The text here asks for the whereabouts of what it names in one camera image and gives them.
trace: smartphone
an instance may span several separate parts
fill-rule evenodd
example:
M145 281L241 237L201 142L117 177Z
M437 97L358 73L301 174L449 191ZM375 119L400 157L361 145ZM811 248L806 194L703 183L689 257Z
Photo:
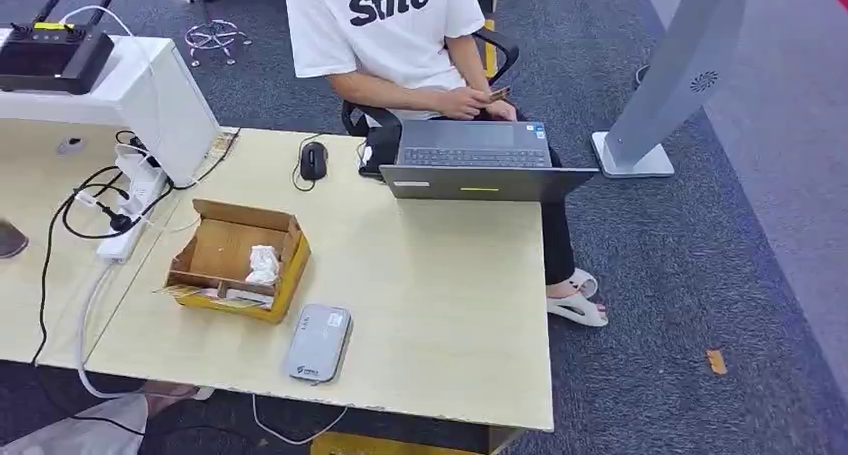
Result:
M509 87L504 87L492 92L492 95L489 97L489 101L497 102L498 100L504 100L509 97L509 92L511 89Z
M303 307L283 361L289 376L312 382L335 377L350 331L350 312L343 308L309 304Z

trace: open cardboard box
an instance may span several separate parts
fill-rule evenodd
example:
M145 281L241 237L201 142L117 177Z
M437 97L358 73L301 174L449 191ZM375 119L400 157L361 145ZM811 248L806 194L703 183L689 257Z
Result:
M294 215L271 210L194 200L200 225L194 237L171 262L166 287L187 307L204 307L279 323L288 312L311 253ZM245 282L254 245L270 245L280 257L280 275L273 286ZM186 286L197 290L186 290ZM200 293L214 289L217 296ZM270 308L243 299L226 298L229 289L273 297Z

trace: black pants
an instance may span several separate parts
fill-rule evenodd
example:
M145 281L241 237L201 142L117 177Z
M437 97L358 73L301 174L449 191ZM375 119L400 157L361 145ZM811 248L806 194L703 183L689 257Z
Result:
M483 111L475 120L491 121L492 118ZM518 120L526 121L527 118L519 112ZM548 151L551 152L551 164L562 168L559 155L550 146ZM565 198L560 202L542 204L542 241L545 246L545 284L555 285L570 278L575 266L568 218L565 216Z

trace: cable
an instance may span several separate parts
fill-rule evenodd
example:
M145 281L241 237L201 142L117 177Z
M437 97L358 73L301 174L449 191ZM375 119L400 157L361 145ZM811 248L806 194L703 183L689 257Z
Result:
M72 233L73 235L75 235L79 238L85 239L85 240L106 240L106 239L109 239L109 238L120 237L121 235L127 233L133 227L138 225L144 219L144 217L147 216L148 213L150 213L151 210L156 208L156 205L161 203L162 200L167 198L168 195L170 195L174 191L174 184L173 184L173 182L171 182L170 179L166 179L165 183L166 183L165 191L161 195L159 195L159 197L157 197L155 200L150 202L150 205L148 205L144 210L141 211L141 213L138 215L138 218L136 218L135 220L132 220L129 224L122 227L121 230L116 230L115 233L107 233L107 234L104 234L104 235L89 235L89 234L81 233L81 232L77 231L76 229L74 229L73 227L71 227L70 223L68 222L68 214L71 211L70 208L71 208L72 203L68 204L66 207L64 207L64 210L61 210L62 225L64 225L65 229L67 231L69 231L70 233ZM86 186L86 188L94 187L94 186L100 186L100 184L89 184L89 185Z
M316 133L315 135L310 135L303 140L300 141L300 145L297 147L297 163L294 165L294 170L292 170L292 185L300 192L308 193L311 192L312 189L315 188L315 180L312 180L312 185L307 188L303 188L297 184L297 179L300 176L300 159L303 157L303 147L312 140L324 135L323 133Z
M236 130L236 133L233 134L233 136L230 138L229 143L227 143L227 148L224 149L224 153L222 153L221 156L218 157L218 160L215 160L215 163L213 163L212 166L209 167L209 170L206 170L203 173L203 175L201 175L198 179L196 179L196 180L192 179L192 183L190 183L190 184L188 184L184 187L174 186L174 190L188 190L189 188L196 187L201 182L203 182L203 180L205 180L206 177L208 177L210 173L212 173L216 168L218 168L218 165L220 165L221 162L223 162L230 155L230 151L233 148L233 144L235 143L236 139L239 137L240 133L241 133L241 128Z
M38 383L39 387L41 388L41 392L44 394L44 397L47 399L47 401L50 402L51 405L56 407L56 409L58 409L63 415L65 415L66 418L69 418L71 420L77 420L77 421L83 421L83 422L108 423L108 424L110 424L110 425L112 425L116 428L120 428L121 430L129 432L133 435L138 435L140 437L149 437L149 438L167 437L167 436L172 435L174 433L183 432L183 431L186 431L186 430L215 430L215 431L218 431L218 432L221 432L221 433L226 433L226 434L229 434L229 435L236 436L236 437L240 438L243 442L246 442L244 453L247 453L249 448L253 445L253 440L249 436L247 436L247 435L245 435L241 432L238 432L236 430L232 430L232 429L225 428L225 427L216 427L214 425L193 425L193 426L188 426L188 427L175 427L175 428L172 428L172 429L169 429L169 430L163 430L161 432L142 432L142 431L130 428L130 427L128 427L128 426L126 426L126 425L124 425L120 422L116 422L115 420L112 420L111 418L83 417L83 416L75 414L74 412L72 412L71 410L66 408L64 405L61 405L60 403L58 403L56 401L56 399L53 398L53 395L50 393L49 390L47 390L47 386L44 384L44 380L42 380L41 374L39 373L38 370L35 370L35 380Z
M266 432L268 432L271 435L279 438L280 440L288 443L289 445L306 445L307 443L311 442L312 440L315 440L316 438L320 437L321 435L323 435L324 433L329 431L331 428L333 428L337 423L339 423L339 421L347 413L347 409L348 409L348 407L344 407L344 410L342 410L342 413L340 413L339 416L336 417L336 419L332 421L332 423L330 423L329 425L327 425L326 427L324 427L323 429L321 429L320 431L318 431L317 433L315 433L311 437L306 438L304 440L291 440L291 439L288 439L288 438L280 435L279 433L275 432L272 428L266 426L265 424L263 424L262 422L259 421L259 414L257 413L257 410L256 410L256 394L251 395L251 398L253 399L253 420L256 422L257 425L259 425L259 428L265 430Z
M113 425L117 428L125 430L125 431L132 433L134 435L148 436L148 437L167 436L167 435L170 435L170 434L173 434L173 433L176 433L176 432L180 432L180 431L185 431L185 430L200 430L200 429L216 430L216 431L219 431L219 432L222 432L222 433L227 433L227 434L239 437L240 439L242 439L242 441L246 442L245 446L246 446L246 450L247 450L247 448L249 448L253 444L253 441L251 440L250 437L248 437L247 435L244 435L242 433L239 433L235 430L230 430L230 429L223 428L223 427L215 427L215 426L212 426L212 425L197 425L197 426L190 426L190 427L177 427L177 428L174 428L174 429L171 429L171 430L166 430L166 431L163 431L163 432L148 433L148 432L141 432L141 431L138 431L138 430L134 430L130 427L127 427L127 426L125 426L125 425L123 425L119 422L116 422L116 421L108 419L108 418L82 417L82 416L76 415L73 412L71 412L70 410L68 410L64 405L59 404L53 398L50 391L45 386L44 381L41 379L41 374L39 373L39 370L38 370L38 357L43 352L44 347L47 345L47 340L48 340L47 325L44 321L44 311L45 311L45 307L46 307L46 304L47 304L47 273L48 273L48 268L50 266L50 258L51 258L51 255L53 253L53 232L54 232L55 227L56 227L56 222L58 221L59 216L64 211L69 209L70 206L73 204L75 197L76 197L76 194L79 190L85 190L87 188L100 187L100 190L96 194L96 196L100 196L103 193L105 193L105 191L108 190L109 188L115 188L115 187L112 187L112 184L115 183L122 176L121 173L119 173L117 176L112 178L106 184L91 183L92 180L94 180L95 178L97 178L101 174L112 171L112 170L118 170L118 167L109 166L109 167L102 168L102 169L94 172L88 178L86 178L80 184L80 186L78 187L77 190L74 190L74 192L72 194L70 194L65 200L62 201L62 203L59 205L59 208L56 209L56 212L53 214L52 218L50 219L50 223L49 223L48 228L47 228L47 249L46 249L46 253L45 253L45 256L44 256L44 265L42 266L42 270L41 270L41 301L40 301L39 310L38 310L38 323L39 323L39 327L41 329L41 343L39 343L38 349L33 354L32 359L30 360L30 363L29 363L29 365L33 367L33 370L35 372L35 379L36 379L39 387L41 388L42 393L44 393L45 398L47 398L47 400L53 406L55 406L60 412L62 412L67 418L70 418L72 420L95 421L95 422L109 423L109 424L111 424L111 425ZM94 296L93 294L96 293L97 288L100 286L100 283L102 282L103 278L105 277L106 273L108 272L109 267L110 267L110 265L106 265L104 267L103 271L95 279L96 281L94 282L94 284L92 286L91 293L89 294L89 298L86 300L86 302L84 304L85 308L87 308L88 305L91 303L91 299ZM81 332L84 334L84 332L85 332L84 327L81 328Z
M191 390L180 393L180 394L171 394L171 393L159 393L153 391L140 391L136 390L133 392L114 392L114 393L105 393L97 390L92 385L91 381L88 379L88 375L85 373L85 359L86 359L86 348L85 348L85 334L86 327L88 325L88 312L91 308L94 299L97 298L98 288L103 283L103 280L106 278L106 275L109 273L113 264L105 264L100 268L97 277L92 282L91 286L88 289L88 295L86 295L85 301L82 304L82 308L80 309L79 321L77 322L77 350L76 350L76 370L77 375L79 375L80 382L83 387L88 391L88 393L94 395L97 398L121 398L128 395L150 395L158 398L170 398L170 399L182 399L185 398L186 395L194 392L194 388Z
M121 140L121 135L125 133L135 136L135 132L133 132L132 130L118 130L117 132L115 132L115 141L124 145L129 145L130 142L125 142Z
M195 223L199 222L200 221L200 215L195 217L194 220L191 221L191 223L183 225L182 227L178 227L178 228L160 227L159 225L156 225L155 223L151 222L150 220L148 220L146 218L143 221L144 221L144 223L150 225L152 228L155 228L156 230L160 230L160 231L165 232L165 233L179 233L179 232L182 232L184 230L188 230L189 228L193 227Z
M150 151L153 152L153 153L158 153L159 152L159 145L161 145L161 143L162 143L162 129L161 129L162 120L161 120L161 113L160 113L160 110L159 110L159 104L161 103L161 98L159 97L159 88L156 86L156 73L153 71L153 60L150 58L150 55L147 53L147 50L144 49L144 45L142 45L141 42L138 41L138 38L136 38L136 36L132 33L132 31L130 31L129 27L127 27L127 25L120 19L120 17L115 15L108 8L101 7L99 5L86 5L84 7L80 7L76 10L73 10L70 13L68 13L67 15L65 15L64 17L62 17L62 19L59 21L59 23L64 24L65 22L68 21L69 18L73 17L74 15L88 11L88 10L100 10L103 13L112 17L116 22L118 22L118 25L120 25L121 28L125 32L127 32L127 35L130 36L133 43L135 43L135 46L138 48L139 53L141 54L142 57L144 57L145 61L147 62L147 71L150 72L150 87L153 90L154 100L156 101L156 103L153 104L154 105L154 115L155 115L153 117L153 120L155 121L154 126L156 127L156 147L152 148Z

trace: computer mouse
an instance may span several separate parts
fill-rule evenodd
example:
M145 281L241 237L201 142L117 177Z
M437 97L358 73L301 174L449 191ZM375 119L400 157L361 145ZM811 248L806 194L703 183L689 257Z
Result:
M320 142L309 142L303 147L300 176L313 182L327 176L327 147Z

